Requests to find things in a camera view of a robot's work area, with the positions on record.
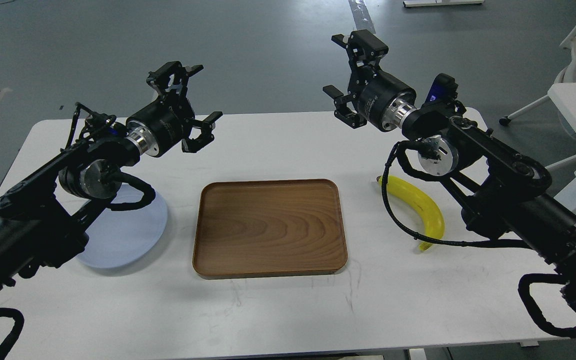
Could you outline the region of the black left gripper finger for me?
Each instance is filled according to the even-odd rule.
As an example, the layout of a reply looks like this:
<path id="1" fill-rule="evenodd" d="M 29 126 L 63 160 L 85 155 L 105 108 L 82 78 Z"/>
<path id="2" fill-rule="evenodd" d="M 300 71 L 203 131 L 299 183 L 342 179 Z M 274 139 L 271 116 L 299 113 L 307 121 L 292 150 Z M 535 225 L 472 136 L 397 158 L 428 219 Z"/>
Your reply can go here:
<path id="1" fill-rule="evenodd" d="M 180 61 L 170 61 L 155 71 L 150 71 L 146 84 L 154 90 L 151 104 L 171 101 L 182 109 L 192 107 L 188 99 L 189 79 L 204 70 L 203 64 L 183 66 Z"/>
<path id="2" fill-rule="evenodd" d="M 217 120 L 222 116 L 222 111 L 213 111 L 203 120 L 196 118 L 183 119 L 185 123 L 182 126 L 182 151 L 184 153 L 197 153 L 214 141 L 213 130 L 216 127 Z M 199 135 L 191 137 L 192 130 L 199 130 Z"/>

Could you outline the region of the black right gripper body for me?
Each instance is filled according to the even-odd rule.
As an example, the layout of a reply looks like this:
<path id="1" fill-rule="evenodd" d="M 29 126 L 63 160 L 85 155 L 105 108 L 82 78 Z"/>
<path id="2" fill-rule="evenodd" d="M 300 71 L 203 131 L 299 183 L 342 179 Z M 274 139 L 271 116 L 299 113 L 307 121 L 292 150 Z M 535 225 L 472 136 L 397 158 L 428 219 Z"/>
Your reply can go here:
<path id="1" fill-rule="evenodd" d="M 396 127 L 394 116 L 387 114 L 396 98 L 402 97 L 412 105 L 417 97 L 411 86 L 383 70 L 366 73 L 358 85 L 355 110 L 380 132 L 390 132 Z"/>

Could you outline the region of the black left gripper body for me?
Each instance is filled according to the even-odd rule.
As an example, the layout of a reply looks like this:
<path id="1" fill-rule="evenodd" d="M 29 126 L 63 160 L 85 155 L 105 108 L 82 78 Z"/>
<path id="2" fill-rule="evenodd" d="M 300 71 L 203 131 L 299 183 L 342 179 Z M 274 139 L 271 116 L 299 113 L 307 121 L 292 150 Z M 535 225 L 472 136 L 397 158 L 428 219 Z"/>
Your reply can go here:
<path id="1" fill-rule="evenodd" d="M 190 137 L 194 118 L 190 101 L 185 96 L 173 96 L 165 101 L 158 98 L 146 105 L 128 117 L 126 127 L 130 130 L 145 128 L 150 133 L 145 153 L 158 158 Z"/>

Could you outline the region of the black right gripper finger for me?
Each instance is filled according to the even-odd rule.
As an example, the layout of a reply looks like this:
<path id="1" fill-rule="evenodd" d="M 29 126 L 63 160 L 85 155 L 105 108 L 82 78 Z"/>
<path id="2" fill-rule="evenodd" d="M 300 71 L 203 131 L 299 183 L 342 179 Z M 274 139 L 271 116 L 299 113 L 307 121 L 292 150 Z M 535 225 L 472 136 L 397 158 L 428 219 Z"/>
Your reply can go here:
<path id="1" fill-rule="evenodd" d="M 357 129 L 368 123 L 363 116 L 358 112 L 351 110 L 348 105 L 357 100 L 356 93 L 349 92 L 343 94 L 342 91 L 334 85 L 323 86 L 322 91 L 333 100 L 334 116 L 345 123 L 345 125 L 352 129 Z"/>
<path id="2" fill-rule="evenodd" d="M 354 30 L 349 36 L 334 34 L 331 40 L 348 56 L 352 84 L 366 84 L 376 77 L 381 59 L 389 52 L 388 45 L 367 29 Z"/>

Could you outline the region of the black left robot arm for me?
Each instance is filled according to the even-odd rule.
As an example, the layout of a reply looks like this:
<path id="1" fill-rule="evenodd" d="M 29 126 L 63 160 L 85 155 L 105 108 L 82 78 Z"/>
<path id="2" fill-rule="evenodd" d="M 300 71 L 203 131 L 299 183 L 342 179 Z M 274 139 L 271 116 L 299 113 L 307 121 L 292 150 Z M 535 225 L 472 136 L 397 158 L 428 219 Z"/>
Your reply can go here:
<path id="1" fill-rule="evenodd" d="M 32 278 L 41 267 L 60 268 L 85 250 L 87 229 L 105 210 L 150 205 L 156 192 L 123 172 L 142 155 L 162 157 L 180 144 L 196 153 L 214 141 L 215 111 L 199 120 L 188 99 L 192 76 L 204 67 L 170 61 L 151 71 L 146 84 L 156 97 L 119 123 L 112 114 L 76 102 L 66 145 L 58 155 L 0 196 L 0 291 Z M 20 310 L 0 307 L 13 327 L 0 344 L 4 360 L 25 325 Z"/>

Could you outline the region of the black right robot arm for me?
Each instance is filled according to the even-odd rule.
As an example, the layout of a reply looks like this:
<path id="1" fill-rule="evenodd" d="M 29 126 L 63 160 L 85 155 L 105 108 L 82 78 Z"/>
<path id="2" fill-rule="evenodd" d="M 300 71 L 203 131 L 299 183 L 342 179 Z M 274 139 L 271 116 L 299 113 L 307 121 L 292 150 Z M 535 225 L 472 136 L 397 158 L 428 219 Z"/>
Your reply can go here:
<path id="1" fill-rule="evenodd" d="M 441 184 L 461 206 L 467 230 L 484 237 L 444 244 L 538 253 L 554 272 L 522 276 L 519 297 L 540 330 L 576 338 L 576 214 L 547 194 L 553 179 L 546 167 L 469 120 L 450 75 L 439 73 L 416 107 L 416 91 L 381 68 L 389 48 L 372 32 L 354 30 L 331 40 L 345 50 L 350 67 L 346 92 L 323 87 L 334 102 L 334 116 L 354 129 L 370 123 L 380 132 L 400 129 L 404 136 L 381 176 L 388 214 L 393 214 L 387 198 L 393 162 L 410 177 Z"/>

